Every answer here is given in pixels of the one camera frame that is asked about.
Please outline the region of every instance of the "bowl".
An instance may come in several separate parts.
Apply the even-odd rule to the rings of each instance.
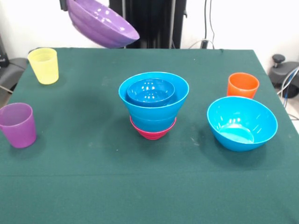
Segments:
[[[96,0],[67,0],[74,27],[106,48],[122,48],[139,39],[137,31],[112,9]]]
[[[133,125],[133,127],[139,132],[140,135],[142,135],[143,137],[145,137],[146,139],[149,139],[149,140],[158,140],[158,139],[162,138],[164,135],[166,135],[173,128],[173,126],[177,122],[177,118],[174,119],[174,122],[172,123],[172,125],[169,128],[167,128],[164,131],[160,131],[160,132],[145,132],[145,131],[141,130],[140,128],[136,127],[136,125],[132,121],[131,116],[130,116],[130,121],[131,121],[131,124]]]
[[[276,134],[276,117],[263,104],[244,97],[224,97],[207,110],[215,138],[227,149],[243,152],[260,147]]]
[[[127,93],[132,104],[144,107],[167,105],[174,94],[174,86],[159,78],[148,78],[129,86]]]
[[[167,105],[161,107],[142,107],[130,103],[127,95],[128,87],[139,80],[148,78],[164,79],[174,85],[175,92]],[[173,124],[179,109],[183,106],[189,93],[189,85],[183,78],[175,74],[159,71],[146,72],[125,80],[120,85],[118,93],[136,127],[146,132],[160,132]]]

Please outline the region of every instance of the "knob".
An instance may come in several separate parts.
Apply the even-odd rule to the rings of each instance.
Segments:
[[[272,59],[275,62],[274,68],[277,68],[278,65],[285,60],[285,56],[280,55],[280,54],[275,54],[275,55],[272,56]]]

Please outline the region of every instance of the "red bowl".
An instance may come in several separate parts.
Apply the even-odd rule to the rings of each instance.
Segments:
[[[143,137],[145,137],[146,139],[149,139],[149,140],[157,140],[159,138],[162,138],[164,135],[166,135],[166,133],[168,133],[170,131],[170,129],[172,129],[172,127],[177,122],[177,118],[174,119],[174,122],[172,123],[172,125],[169,128],[165,129],[164,131],[160,131],[160,132],[145,132],[135,126],[135,124],[132,121],[131,116],[130,116],[130,121],[131,121],[131,124],[133,125],[133,127],[139,132],[140,135],[142,135]]]

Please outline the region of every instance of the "cup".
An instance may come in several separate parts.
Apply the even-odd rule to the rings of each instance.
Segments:
[[[256,77],[244,72],[233,73],[228,78],[228,96],[253,98],[260,83]]]
[[[35,49],[28,54],[28,60],[41,84],[49,85],[58,80],[57,52],[54,49]]]
[[[8,104],[0,109],[0,129],[15,148],[25,148],[36,140],[36,126],[31,106]]]

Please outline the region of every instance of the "small blue bowl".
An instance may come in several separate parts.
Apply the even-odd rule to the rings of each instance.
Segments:
[[[148,78],[164,79],[174,85],[175,92],[167,105],[161,107],[142,107],[130,103],[127,95],[128,87],[139,80]],[[189,85],[183,78],[171,73],[146,72],[125,80],[120,85],[118,93],[129,110],[136,127],[146,132],[160,132],[173,124],[179,109],[184,104],[189,93]]]
[[[132,104],[144,107],[165,106],[174,94],[174,86],[160,78],[148,78],[133,83],[128,88]]]
[[[207,119],[215,138],[227,149],[244,152],[269,141],[278,128],[271,110],[244,97],[224,97],[207,110]]]

